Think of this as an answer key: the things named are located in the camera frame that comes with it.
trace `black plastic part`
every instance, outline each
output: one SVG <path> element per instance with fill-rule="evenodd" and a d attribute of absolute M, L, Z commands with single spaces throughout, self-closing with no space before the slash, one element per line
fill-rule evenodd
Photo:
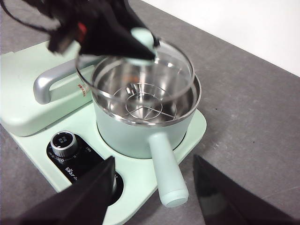
<path fill-rule="evenodd" d="M 194 182 L 206 225 L 300 225 L 194 155 Z"/>
<path fill-rule="evenodd" d="M 71 182 L 80 180 L 88 171 L 92 170 L 104 159 L 100 157 L 80 136 L 75 135 L 78 142 L 78 151 L 70 157 L 58 157 L 54 154 L 50 143 L 47 146 L 47 156 L 57 168 Z M 112 195 L 111 203 L 115 203 L 122 195 L 124 183 L 122 177 L 116 173 L 117 188 Z"/>
<path fill-rule="evenodd" d="M 3 225 L 100 225 L 112 198 L 115 161 L 102 161 L 79 181 Z"/>

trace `gray countertop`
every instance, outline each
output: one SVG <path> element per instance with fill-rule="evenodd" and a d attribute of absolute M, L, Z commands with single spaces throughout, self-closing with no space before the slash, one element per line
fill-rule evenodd
<path fill-rule="evenodd" d="M 180 164 L 188 202 L 167 209 L 155 192 L 127 224 L 204 224 L 194 190 L 193 154 L 300 218 L 300 78 L 144 2 L 130 3 L 156 35 L 190 57 L 203 88 L 198 108 L 208 126 Z M 31 22 L 37 17 L 29 8 L 18 14 Z M 44 34 L 2 13 L 1 53 L 45 40 Z M 1 217 L 16 216 L 54 193 L 1 127 Z"/>

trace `pot handle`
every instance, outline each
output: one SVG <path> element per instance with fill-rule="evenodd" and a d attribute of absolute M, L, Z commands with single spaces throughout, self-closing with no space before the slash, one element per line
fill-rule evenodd
<path fill-rule="evenodd" d="M 167 135 L 153 134 L 149 144 L 161 203 L 168 208 L 182 205 L 188 200 L 188 188 Z"/>

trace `pot rim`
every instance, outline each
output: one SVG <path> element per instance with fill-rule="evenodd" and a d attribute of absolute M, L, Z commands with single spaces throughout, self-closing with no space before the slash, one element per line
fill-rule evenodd
<path fill-rule="evenodd" d="M 199 78 L 195 75 L 195 78 L 194 78 L 194 82 L 193 82 L 193 86 L 195 86 L 195 82 L 197 82 L 197 84 L 199 85 L 199 96 L 197 98 L 197 101 L 195 103 L 195 105 L 184 115 L 180 116 L 179 118 L 175 119 L 175 120 L 169 120 L 169 121 L 164 121 L 164 122 L 158 122 L 158 123 L 145 123 L 145 122 L 138 122 L 138 121 L 132 121 L 132 120 L 127 120 L 119 115 L 116 115 L 114 113 L 112 113 L 111 111 L 103 108 L 101 105 L 98 104 L 97 101 L 95 101 L 94 99 L 94 93 L 92 92 L 92 99 L 93 99 L 93 102 L 95 104 L 97 104 L 97 106 L 102 110 L 104 111 L 107 115 L 109 115 L 110 117 L 112 117 L 113 119 L 117 120 L 117 121 L 120 121 L 120 122 L 123 122 L 125 124 L 128 124 L 128 125 L 131 125 L 131 126 L 137 126 L 137 127 L 167 127 L 167 126 L 170 126 L 170 125 L 173 125 L 173 124 L 176 124 L 176 123 L 179 123 L 181 121 L 183 121 L 184 119 L 186 119 L 187 117 L 189 117 L 198 107 L 199 103 L 200 103 L 200 99 L 201 99 L 201 95 L 202 95 L 202 87 L 201 87 L 201 83 L 200 83 L 200 80 Z"/>

